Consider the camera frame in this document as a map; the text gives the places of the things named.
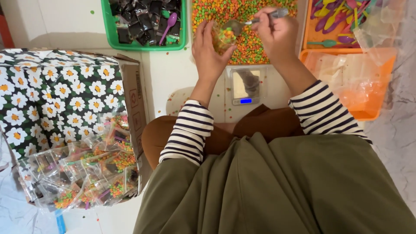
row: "white floor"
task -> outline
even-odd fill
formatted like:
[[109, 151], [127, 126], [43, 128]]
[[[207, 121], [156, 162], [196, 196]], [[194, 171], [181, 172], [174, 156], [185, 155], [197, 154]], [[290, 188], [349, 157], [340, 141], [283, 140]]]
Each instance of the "white floor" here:
[[[307, 0], [299, 0], [299, 2], [306, 4]], [[0, 0], [0, 3], [16, 48], [62, 48], [109, 55], [121, 53], [141, 61], [144, 67], [150, 120], [167, 114], [177, 115], [175, 111], [179, 110], [183, 101], [189, 97], [197, 81], [196, 67], [191, 60], [190, 33], [188, 33], [186, 45], [188, 50], [170, 51], [169, 55], [166, 52], [117, 51], [110, 48], [107, 43], [99, 0]], [[216, 122], [236, 122], [257, 106], [233, 106], [231, 104], [231, 93], [226, 89], [230, 87], [230, 80], [226, 73], [228, 71], [217, 82], [209, 106]], [[287, 106], [289, 90], [273, 67], [268, 67], [266, 88], [267, 96], [261, 100], [262, 103], [270, 108]], [[10, 171], [7, 173], [2, 174], [3, 180], [13, 182], [12, 174]], [[50, 230], [56, 230], [56, 228], [51, 228], [53, 219], [49, 223], [47, 221], [40, 223], [33, 216], [32, 219], [25, 218], [28, 222], [26, 226], [33, 228], [23, 229], [22, 225], [13, 222], [17, 219], [14, 216], [20, 215], [18, 212], [10, 214], [9, 217], [1, 212], [1, 206], [12, 208], [10, 204], [12, 202], [9, 204], [0, 202], [0, 226], [11, 225], [6, 230], [21, 234], [32, 232], [53, 234], [55, 232]], [[67, 233], [131, 233], [140, 204], [141, 196], [114, 207], [98, 209], [96, 212], [71, 211], [64, 215]]]

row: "person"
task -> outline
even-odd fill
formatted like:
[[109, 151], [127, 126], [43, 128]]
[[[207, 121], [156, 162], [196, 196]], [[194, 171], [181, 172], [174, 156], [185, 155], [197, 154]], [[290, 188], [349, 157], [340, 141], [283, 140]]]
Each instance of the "person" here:
[[154, 172], [134, 234], [416, 233], [371, 140], [295, 55], [296, 20], [270, 22], [273, 10], [256, 13], [252, 29], [292, 93], [289, 107], [261, 105], [236, 124], [214, 124], [208, 104], [235, 47], [216, 54], [213, 24], [202, 22], [190, 99], [143, 132]]

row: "shirt sleeve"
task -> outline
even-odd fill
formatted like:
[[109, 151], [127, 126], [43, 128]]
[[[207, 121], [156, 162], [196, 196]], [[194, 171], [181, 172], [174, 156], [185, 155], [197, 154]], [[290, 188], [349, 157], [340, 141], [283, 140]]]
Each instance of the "shirt sleeve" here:
[[289, 100], [289, 107], [299, 117], [306, 135], [310, 134], [349, 134], [360, 137], [368, 143], [372, 141], [358, 126], [358, 122], [329, 86], [318, 80], [302, 94]]
[[214, 129], [214, 117], [198, 101], [189, 100], [178, 114], [176, 124], [162, 150], [159, 163], [167, 159], [185, 158], [196, 165], [203, 161], [205, 138]]

